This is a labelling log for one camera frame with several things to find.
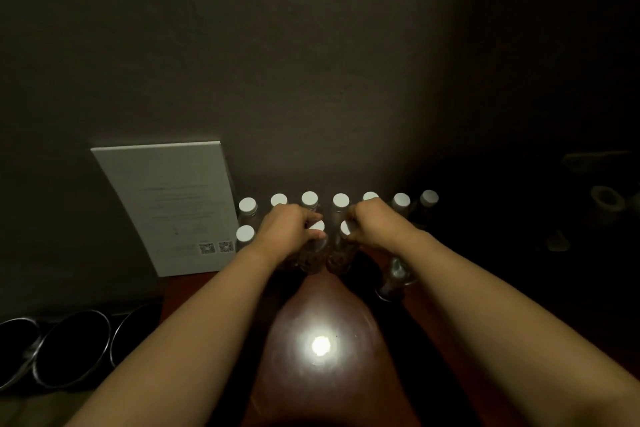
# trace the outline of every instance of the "qr code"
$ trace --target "qr code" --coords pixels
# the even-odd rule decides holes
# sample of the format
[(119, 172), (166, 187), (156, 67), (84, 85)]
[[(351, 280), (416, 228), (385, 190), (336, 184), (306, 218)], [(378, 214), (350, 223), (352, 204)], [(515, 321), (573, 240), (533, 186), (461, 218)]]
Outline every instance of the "qr code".
[(220, 248), (220, 253), (227, 253), (234, 251), (234, 243), (232, 241), (219, 241), (218, 247)]
[(200, 247), (201, 255), (208, 255), (209, 253), (216, 253), (216, 244), (215, 243), (200, 243), (198, 245)]

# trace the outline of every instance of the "person's left arm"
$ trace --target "person's left arm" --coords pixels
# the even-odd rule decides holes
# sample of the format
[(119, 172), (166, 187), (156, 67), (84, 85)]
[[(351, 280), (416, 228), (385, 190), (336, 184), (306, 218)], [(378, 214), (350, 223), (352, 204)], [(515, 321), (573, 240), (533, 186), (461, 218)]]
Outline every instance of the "person's left arm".
[(100, 385), (67, 427), (204, 425), (236, 362), (278, 263), (309, 239), (321, 216), (279, 204), (253, 243), (207, 282)]

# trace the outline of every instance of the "hand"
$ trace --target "hand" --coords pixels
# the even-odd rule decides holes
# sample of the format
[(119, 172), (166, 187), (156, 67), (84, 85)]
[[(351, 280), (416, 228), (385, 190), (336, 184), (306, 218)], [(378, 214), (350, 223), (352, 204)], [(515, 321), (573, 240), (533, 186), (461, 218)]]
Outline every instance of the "hand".
[(404, 238), (418, 232), (379, 197), (351, 206), (348, 218), (358, 223), (358, 228), (349, 235), (350, 241), (384, 248), (393, 255), (399, 255)]
[(309, 240), (326, 237), (321, 230), (305, 229), (308, 221), (322, 220), (320, 213), (298, 206), (297, 204), (278, 204), (264, 217), (258, 234), (249, 245), (260, 250), (278, 265), (289, 255), (296, 253)]

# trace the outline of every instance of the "person's right arm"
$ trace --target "person's right arm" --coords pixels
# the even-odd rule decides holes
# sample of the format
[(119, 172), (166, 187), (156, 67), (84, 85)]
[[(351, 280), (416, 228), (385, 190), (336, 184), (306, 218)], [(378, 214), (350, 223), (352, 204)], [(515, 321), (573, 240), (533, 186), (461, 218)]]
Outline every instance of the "person's right arm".
[(495, 275), (380, 198), (352, 206), (349, 237), (406, 262), (480, 365), (533, 425), (640, 425), (640, 382)]

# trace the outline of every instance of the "person's left hand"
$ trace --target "person's left hand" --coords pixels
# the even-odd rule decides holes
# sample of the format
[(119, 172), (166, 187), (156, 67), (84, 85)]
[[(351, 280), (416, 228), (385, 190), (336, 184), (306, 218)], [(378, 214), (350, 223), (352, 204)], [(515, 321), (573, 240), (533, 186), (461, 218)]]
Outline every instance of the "person's left hand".
[(298, 252), (307, 241), (326, 237), (321, 230), (305, 229), (306, 222), (318, 220), (322, 220), (320, 213), (297, 204), (278, 204), (262, 220), (250, 247), (265, 253), (277, 265)]

